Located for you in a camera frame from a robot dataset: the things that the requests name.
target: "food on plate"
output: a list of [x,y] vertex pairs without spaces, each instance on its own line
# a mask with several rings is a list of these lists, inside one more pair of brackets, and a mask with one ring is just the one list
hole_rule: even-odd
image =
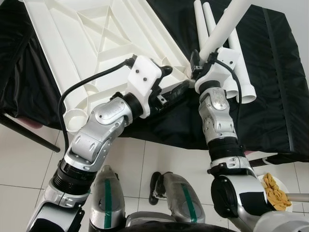
[[285,211],[286,207],[292,205],[286,194],[279,189],[276,181],[270,173],[265,174],[263,180],[264,183],[262,183],[262,185],[266,191],[267,199],[276,210]]

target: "black cloth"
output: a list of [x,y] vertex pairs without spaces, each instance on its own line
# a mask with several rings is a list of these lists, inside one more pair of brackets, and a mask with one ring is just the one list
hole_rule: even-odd
[[[193,0],[148,0],[189,59],[198,49]],[[227,0],[210,0],[219,21]],[[0,110],[59,129],[59,91],[23,3],[0,6]],[[247,150],[283,153],[276,163],[307,161],[309,92],[285,15],[251,6],[237,26],[257,99],[243,104],[238,136]],[[235,119],[237,103],[229,100]],[[122,136],[189,149],[207,149],[193,89],[160,115],[138,119]]]
[[55,129],[60,93],[22,2],[0,5],[0,111]]

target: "chair leg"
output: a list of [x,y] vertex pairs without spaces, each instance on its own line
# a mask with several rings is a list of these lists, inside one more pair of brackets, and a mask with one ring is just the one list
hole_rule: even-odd
[[45,146],[48,149],[51,149],[55,152],[60,151],[59,147],[53,145],[49,141],[43,139],[42,137],[36,135],[35,133],[29,131],[28,129],[26,129],[23,126],[19,125],[18,123],[14,122],[13,120],[11,120],[7,116],[5,116],[3,113],[0,113],[0,124],[6,126],[7,128],[10,128],[10,129],[16,131],[17,133],[24,135],[25,137]]

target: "green stripe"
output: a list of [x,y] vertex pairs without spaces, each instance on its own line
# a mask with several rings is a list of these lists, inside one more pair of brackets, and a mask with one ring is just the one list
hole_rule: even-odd
[[112,227],[112,191],[109,179],[105,180],[105,219],[104,228]]
[[188,191],[187,187],[185,186],[185,184],[182,184],[182,188],[183,188],[183,193],[184,193],[185,199],[187,200],[187,204],[188,204],[188,208],[189,208],[189,212],[190,212],[190,217],[191,217],[191,222],[197,222],[197,214],[195,213],[195,209],[194,209],[193,202],[191,200],[189,191]]

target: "white plastic tray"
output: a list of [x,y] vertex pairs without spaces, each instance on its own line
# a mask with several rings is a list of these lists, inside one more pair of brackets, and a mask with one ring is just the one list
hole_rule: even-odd
[[[186,80],[189,61],[145,0],[24,0],[60,93],[135,55],[173,66],[163,93]],[[64,114],[75,133],[91,110],[124,92],[129,68],[122,68],[72,92]]]

